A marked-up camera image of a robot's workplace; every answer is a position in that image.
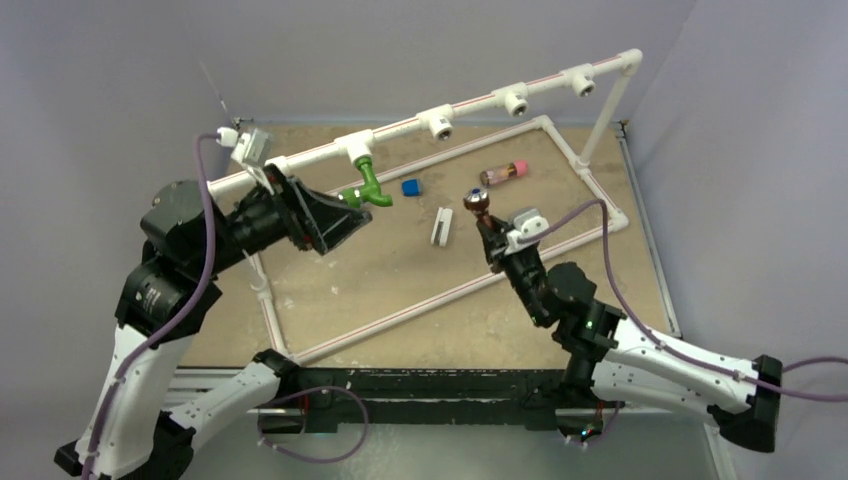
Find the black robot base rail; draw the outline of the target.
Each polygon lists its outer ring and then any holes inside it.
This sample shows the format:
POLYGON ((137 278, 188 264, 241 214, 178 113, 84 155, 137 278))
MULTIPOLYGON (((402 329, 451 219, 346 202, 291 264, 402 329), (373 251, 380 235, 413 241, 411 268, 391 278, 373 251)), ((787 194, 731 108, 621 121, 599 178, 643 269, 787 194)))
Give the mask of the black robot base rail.
POLYGON ((559 369, 307 368, 281 392, 303 399, 266 406, 263 433, 335 433, 343 424, 508 425, 579 433, 603 425, 616 402, 559 369))

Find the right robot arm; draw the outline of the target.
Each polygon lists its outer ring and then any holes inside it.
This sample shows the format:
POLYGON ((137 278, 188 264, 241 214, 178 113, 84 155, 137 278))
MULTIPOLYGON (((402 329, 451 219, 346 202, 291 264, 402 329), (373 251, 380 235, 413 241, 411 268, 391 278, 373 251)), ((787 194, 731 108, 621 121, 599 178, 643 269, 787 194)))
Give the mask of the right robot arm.
POLYGON ((538 243, 551 228, 535 209, 509 221, 482 213, 476 228, 490 270, 505 275, 532 324, 570 354, 561 381, 569 404, 648 403, 690 413, 743 449, 775 451, 781 361, 697 347, 597 299, 596 284, 575 262, 543 264, 538 243))

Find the brown faucet with blue cap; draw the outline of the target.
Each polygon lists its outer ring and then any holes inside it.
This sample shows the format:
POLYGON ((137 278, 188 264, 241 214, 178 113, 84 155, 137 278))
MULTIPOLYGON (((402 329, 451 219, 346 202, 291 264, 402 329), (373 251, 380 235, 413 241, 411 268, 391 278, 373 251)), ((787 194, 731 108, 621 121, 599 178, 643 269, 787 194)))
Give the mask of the brown faucet with blue cap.
POLYGON ((489 229, 493 228, 489 213, 490 200, 485 188, 475 187, 470 189, 463 197, 463 205, 479 222, 482 222, 489 229))

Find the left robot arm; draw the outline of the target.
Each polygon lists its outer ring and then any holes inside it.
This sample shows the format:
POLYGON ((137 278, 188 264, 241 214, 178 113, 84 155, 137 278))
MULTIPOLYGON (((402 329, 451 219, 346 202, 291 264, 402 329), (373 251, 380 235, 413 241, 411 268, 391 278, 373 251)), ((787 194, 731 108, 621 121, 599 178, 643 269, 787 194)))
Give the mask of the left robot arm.
POLYGON ((216 433, 249 409, 284 409, 297 399, 297 364, 268 349, 231 379, 171 409, 163 403, 181 359, 220 298, 216 276, 289 240, 326 254, 371 214, 307 188, 277 168, 230 213, 208 189, 179 181, 161 189, 142 218, 141 263, 116 307, 115 346, 96 411, 83 435, 55 453, 81 479, 177 479, 216 433))

